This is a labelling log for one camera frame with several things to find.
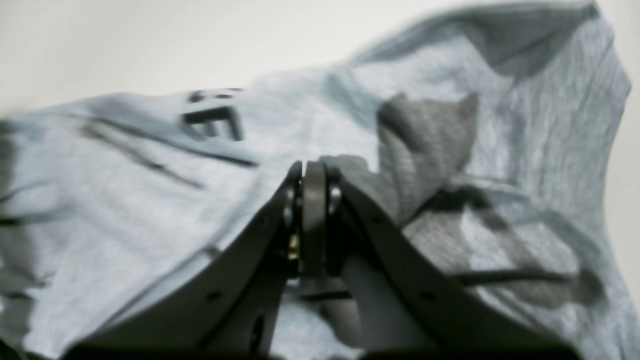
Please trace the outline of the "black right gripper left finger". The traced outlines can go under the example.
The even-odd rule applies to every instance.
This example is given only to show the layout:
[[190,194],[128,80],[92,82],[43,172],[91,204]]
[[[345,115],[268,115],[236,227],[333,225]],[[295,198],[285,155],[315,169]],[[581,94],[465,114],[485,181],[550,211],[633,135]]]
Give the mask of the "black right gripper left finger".
[[192,280],[80,342],[64,359],[269,359],[285,285],[299,271],[291,241],[302,176],[297,161],[238,238]]

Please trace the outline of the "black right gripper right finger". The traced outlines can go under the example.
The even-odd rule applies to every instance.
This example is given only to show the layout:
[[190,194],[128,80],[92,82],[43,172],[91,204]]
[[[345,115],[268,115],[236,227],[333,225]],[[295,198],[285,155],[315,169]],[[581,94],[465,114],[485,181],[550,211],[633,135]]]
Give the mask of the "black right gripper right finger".
[[340,278],[358,308],[366,360],[577,360],[555,336],[513,321],[425,259],[340,171],[302,178],[302,276]]

